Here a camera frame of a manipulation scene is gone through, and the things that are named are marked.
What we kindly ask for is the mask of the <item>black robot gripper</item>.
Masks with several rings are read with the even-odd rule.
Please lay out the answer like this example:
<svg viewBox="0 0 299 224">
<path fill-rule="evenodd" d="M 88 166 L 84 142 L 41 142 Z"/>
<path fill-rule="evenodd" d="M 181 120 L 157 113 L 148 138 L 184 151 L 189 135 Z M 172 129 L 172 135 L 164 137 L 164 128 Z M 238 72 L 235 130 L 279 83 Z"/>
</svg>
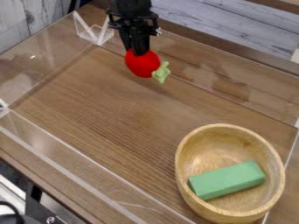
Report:
<svg viewBox="0 0 299 224">
<path fill-rule="evenodd" d="M 160 34 L 159 15 L 151 11 L 151 8 L 151 0 L 111 0 L 107 9 L 109 26 L 119 29 L 124 48 L 128 50 L 132 46 L 136 56 L 145 54 L 149 50 L 149 35 Z M 135 27 L 137 22 L 144 27 Z M 127 28 L 132 28 L 131 37 Z"/>
</svg>

